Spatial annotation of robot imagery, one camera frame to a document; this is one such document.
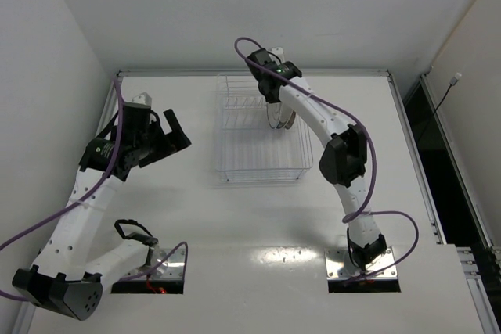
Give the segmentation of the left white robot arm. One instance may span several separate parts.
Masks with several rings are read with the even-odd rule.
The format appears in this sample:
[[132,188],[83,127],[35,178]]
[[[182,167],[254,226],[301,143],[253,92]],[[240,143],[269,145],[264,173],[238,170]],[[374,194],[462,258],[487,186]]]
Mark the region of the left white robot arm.
[[145,228],[124,233],[121,243],[88,260],[103,215],[131,169],[146,167],[190,146],[173,110],[164,111],[170,127],[147,104],[126,102],[86,146],[79,162],[70,210],[62,215],[45,247],[29,268],[20,268],[12,285],[36,307],[84,321],[105,290],[117,282],[151,275],[160,265],[158,240]]

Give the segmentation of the green rimmed white plate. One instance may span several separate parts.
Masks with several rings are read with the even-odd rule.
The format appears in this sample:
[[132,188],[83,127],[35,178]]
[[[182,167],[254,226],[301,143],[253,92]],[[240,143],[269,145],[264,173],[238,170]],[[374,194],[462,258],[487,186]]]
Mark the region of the green rimmed white plate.
[[287,120],[283,122],[283,127],[287,130],[291,129],[292,126],[294,125],[295,117],[296,117],[296,112],[291,110],[287,117]]

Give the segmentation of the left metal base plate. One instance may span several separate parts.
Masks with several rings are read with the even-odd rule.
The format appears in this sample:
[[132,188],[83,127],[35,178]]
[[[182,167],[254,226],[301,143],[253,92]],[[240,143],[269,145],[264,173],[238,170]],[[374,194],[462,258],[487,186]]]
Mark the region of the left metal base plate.
[[150,266],[130,271],[123,278],[120,278],[119,282],[130,282],[147,276],[152,277],[153,280],[182,281],[186,274],[188,252],[189,248],[186,242],[181,242],[172,249],[160,248],[153,255]]

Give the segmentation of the white plate with line pattern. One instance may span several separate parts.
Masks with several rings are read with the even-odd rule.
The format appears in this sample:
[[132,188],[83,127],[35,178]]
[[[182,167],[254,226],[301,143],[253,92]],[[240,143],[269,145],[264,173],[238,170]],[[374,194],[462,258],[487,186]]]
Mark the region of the white plate with line pattern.
[[267,103],[266,114],[271,129],[283,128],[290,117],[288,108],[281,102]]

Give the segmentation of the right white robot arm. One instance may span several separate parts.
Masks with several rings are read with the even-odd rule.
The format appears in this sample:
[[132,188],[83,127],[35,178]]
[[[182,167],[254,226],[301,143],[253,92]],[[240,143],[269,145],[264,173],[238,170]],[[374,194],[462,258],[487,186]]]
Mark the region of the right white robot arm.
[[387,249],[371,213],[377,161],[366,128],[348,111],[318,97],[292,62],[276,63],[265,48],[249,56],[242,52],[238,55],[258,82],[266,102],[292,110],[320,140],[323,154],[319,170],[340,197],[351,261],[365,271]]

